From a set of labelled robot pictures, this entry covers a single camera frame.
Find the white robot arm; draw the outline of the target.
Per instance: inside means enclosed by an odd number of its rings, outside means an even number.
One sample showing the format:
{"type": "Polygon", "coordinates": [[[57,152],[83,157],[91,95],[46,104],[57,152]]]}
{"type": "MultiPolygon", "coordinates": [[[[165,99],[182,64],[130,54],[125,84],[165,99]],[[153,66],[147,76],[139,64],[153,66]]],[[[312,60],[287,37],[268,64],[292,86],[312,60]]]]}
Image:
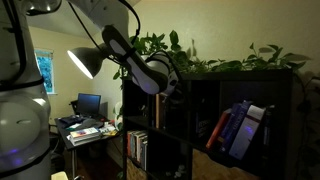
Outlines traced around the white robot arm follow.
{"type": "MultiPolygon", "coordinates": [[[[157,51],[144,60],[128,37],[126,0],[67,0],[102,30],[103,43],[76,48],[69,57],[87,77],[102,61],[125,67],[148,94],[171,94],[177,82],[170,56],[157,51]]],[[[53,13],[62,0],[0,0],[0,179],[50,180],[50,104],[53,64],[49,51],[34,49],[27,18],[53,13]]]]}

